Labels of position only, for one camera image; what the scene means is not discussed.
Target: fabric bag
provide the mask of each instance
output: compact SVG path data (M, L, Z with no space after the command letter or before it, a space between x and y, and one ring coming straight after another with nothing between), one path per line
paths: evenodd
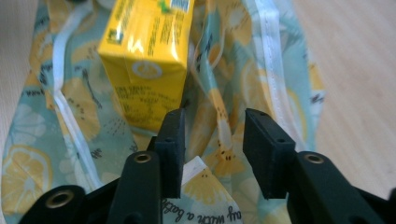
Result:
M82 4L39 2L31 71L3 155L7 223L17 222L50 189L72 184L88 193L119 177L128 155L145 150L155 134L137 133L125 122L97 55L110 11L95 1ZM186 108L185 158L187 163L200 157L207 166L202 175L219 183L219 190L192 190L203 183L192 178L189 186L198 187L189 190L186 184L182 198L172 204L185 211L193 207L195 219L186 212L180 220L199 223L198 216L201 222L224 216L229 223L240 215L245 223L287 222L284 200L263 199L242 141L249 107L270 114L298 150L315 149L324 91L291 2L197 0L191 44L191 72L181 102ZM227 219L228 210L210 214L207 208L220 203L236 204L235 219ZM166 211L165 206L164 220L176 221Z

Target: screw hole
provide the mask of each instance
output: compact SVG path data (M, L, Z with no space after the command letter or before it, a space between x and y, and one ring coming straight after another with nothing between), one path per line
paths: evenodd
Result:
M321 157L314 155L314 154L307 154L304 157L306 160L308 160L312 163L321 164L324 162L324 160Z
M353 224L368 224L368 222L362 217L350 217L349 222Z
M48 208L58 208L62 207L74 198L74 193L70 189L61 190L52 194L46 201L46 206Z
M140 224L142 223L142 216L140 213L133 212L124 219L124 224Z
M151 156L149 154L140 154L134 157L134 160L139 163L144 163L151 160Z

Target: wooden surface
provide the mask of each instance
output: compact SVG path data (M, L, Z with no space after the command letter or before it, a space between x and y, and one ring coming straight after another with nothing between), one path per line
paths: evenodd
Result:
M293 0L327 96L317 141L355 186L396 187L396 2ZM0 6L0 149L29 70L36 1Z

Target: lemon print fabric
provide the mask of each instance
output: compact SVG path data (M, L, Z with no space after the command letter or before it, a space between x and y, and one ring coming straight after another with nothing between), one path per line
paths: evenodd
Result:
M62 89L79 128L86 140L93 139L100 131L96 113L96 103L84 86L81 78L72 78L64 84Z
M195 157L184 165L180 199L163 199L163 223L242 223L228 191Z
M14 146L3 161L2 207L7 214L25 213L50 190L50 158L38 149Z
M110 12L92 3L93 13L67 43L62 92L105 184L120 176L128 155L147 149L151 135L134 132L125 121L97 54ZM296 130L307 148L315 149L324 90L291 1L197 0L190 35L195 51L181 104L186 109L182 193L180 199L162 200L164 223L290 222L284 200L264 200L242 150L246 108L274 115L274 86L258 51L265 35L260 20L268 12L265 4L275 5L279 15L285 88ZM87 193L94 190L52 98L52 44L75 6L63 0L38 3L31 70L3 155L1 196L7 223L17 223L54 187L79 184ZM165 75L155 63L129 66L145 79Z

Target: juice box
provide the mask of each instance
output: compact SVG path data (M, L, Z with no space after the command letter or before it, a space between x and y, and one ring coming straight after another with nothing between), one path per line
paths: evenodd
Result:
M179 108L193 0L118 0L98 48L127 121L157 132Z

